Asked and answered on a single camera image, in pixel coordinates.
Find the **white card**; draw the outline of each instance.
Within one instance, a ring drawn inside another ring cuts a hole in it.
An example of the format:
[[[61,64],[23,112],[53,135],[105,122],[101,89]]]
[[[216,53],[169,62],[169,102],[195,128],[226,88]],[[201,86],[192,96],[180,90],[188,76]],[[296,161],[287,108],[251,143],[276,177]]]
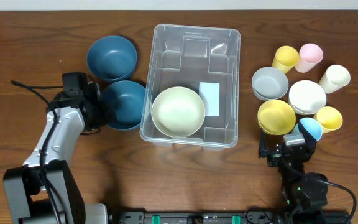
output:
[[[199,94],[205,105],[205,115],[219,116],[219,84],[200,82]]]

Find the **wooden surface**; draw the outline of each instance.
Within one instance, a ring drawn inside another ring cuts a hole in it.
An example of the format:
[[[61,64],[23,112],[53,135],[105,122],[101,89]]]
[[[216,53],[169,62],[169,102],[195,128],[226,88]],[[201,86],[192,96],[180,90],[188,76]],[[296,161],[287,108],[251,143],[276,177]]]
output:
[[[308,73],[288,72],[291,85],[318,81],[335,63],[347,67],[352,80],[327,96],[344,124],[323,136],[306,171],[345,185],[358,200],[358,11],[0,12],[0,223],[11,222],[2,176],[30,156],[45,127],[44,102],[9,80],[61,85],[62,73],[89,72],[85,57],[94,41],[121,35],[138,50],[133,79],[145,82],[153,29],[159,23],[230,27],[241,33],[239,141],[217,152],[154,147],[140,138],[139,130],[103,128],[101,134],[80,136],[71,171],[86,203],[148,211],[285,206],[277,168],[258,159],[256,112],[262,102],[250,81],[258,68],[270,66],[279,46],[299,49],[308,42],[322,47],[324,60]],[[56,90],[42,94],[52,99]],[[343,190],[330,187],[328,200],[326,208],[350,212],[352,200]],[[358,206],[353,223],[358,223]]]

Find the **cup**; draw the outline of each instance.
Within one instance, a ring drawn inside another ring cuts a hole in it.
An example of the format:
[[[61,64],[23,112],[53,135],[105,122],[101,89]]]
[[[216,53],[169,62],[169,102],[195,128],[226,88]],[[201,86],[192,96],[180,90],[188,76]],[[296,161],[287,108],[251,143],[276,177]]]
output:
[[[326,93],[333,93],[351,81],[351,74],[342,65],[328,67],[318,83]]]
[[[313,119],[313,118],[302,118],[299,122],[303,125],[307,132],[309,132],[316,141],[319,141],[323,136],[323,128],[321,127],[320,123]],[[293,134],[299,133],[298,124],[295,125],[292,132]]]
[[[330,106],[321,108],[313,118],[321,124],[323,133],[338,130],[343,123],[341,113]]]
[[[260,100],[279,99],[288,90],[288,78],[277,68],[264,67],[252,76],[252,89]]]
[[[305,73],[320,63],[323,59],[323,50],[316,44],[305,44],[299,51],[299,58],[295,69],[298,72]]]
[[[292,85],[288,94],[288,100],[296,108],[295,112],[300,115],[310,115],[317,113],[326,105],[327,96],[324,90],[317,83],[302,80]]]
[[[295,113],[290,105],[281,100],[268,100],[258,110],[258,123],[267,134],[289,133],[295,125]]]
[[[290,46],[280,47],[274,56],[272,67],[281,70],[286,74],[299,61],[298,52]]]

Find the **plastic container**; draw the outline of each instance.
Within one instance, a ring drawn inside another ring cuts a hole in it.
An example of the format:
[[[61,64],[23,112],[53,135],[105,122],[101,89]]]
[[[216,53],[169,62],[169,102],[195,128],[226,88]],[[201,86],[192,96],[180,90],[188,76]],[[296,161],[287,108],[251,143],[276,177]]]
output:
[[[179,143],[214,150],[235,146],[238,140],[240,41],[241,35],[235,29],[157,25],[140,136],[158,146]],[[155,98],[175,86],[195,91],[206,105],[203,125],[188,137],[168,137],[152,121]]]

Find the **bowl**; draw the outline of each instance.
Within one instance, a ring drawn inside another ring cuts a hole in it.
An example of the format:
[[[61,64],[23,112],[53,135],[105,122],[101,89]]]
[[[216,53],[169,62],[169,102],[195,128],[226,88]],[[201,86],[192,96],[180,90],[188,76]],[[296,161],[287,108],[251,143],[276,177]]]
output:
[[[288,100],[300,115],[315,114],[327,103],[326,93],[317,83],[302,80],[292,85]]]
[[[256,96],[256,98],[263,100],[263,101],[268,101],[268,98],[264,98],[263,96],[261,96],[254,88],[252,88],[252,91],[254,92],[254,95]]]
[[[152,119],[161,133],[170,137],[187,137],[203,125],[205,105],[193,90],[172,87],[161,92],[154,100]]]
[[[252,76],[252,88],[260,100],[263,100],[260,96],[268,100],[279,99],[288,91],[288,78],[277,68],[264,67]]]
[[[295,112],[288,103],[268,100],[258,110],[258,122],[267,134],[289,133],[295,125]]]
[[[125,80],[135,72],[137,52],[135,46],[119,36],[103,37],[88,51],[86,64],[98,78],[107,82]]]
[[[316,141],[319,141],[323,136],[323,128],[320,123],[313,118],[302,118],[299,120],[302,123],[303,127],[309,132]],[[298,124],[295,125],[291,133],[299,133]]]
[[[300,111],[298,108],[296,108],[294,105],[292,105],[291,100],[289,98],[288,98],[288,104],[292,107],[294,112],[299,114],[299,115],[311,115],[311,114],[304,113],[304,112]]]
[[[136,82],[123,80],[109,85],[100,100],[115,118],[108,126],[117,130],[133,130],[142,119],[145,88]]]

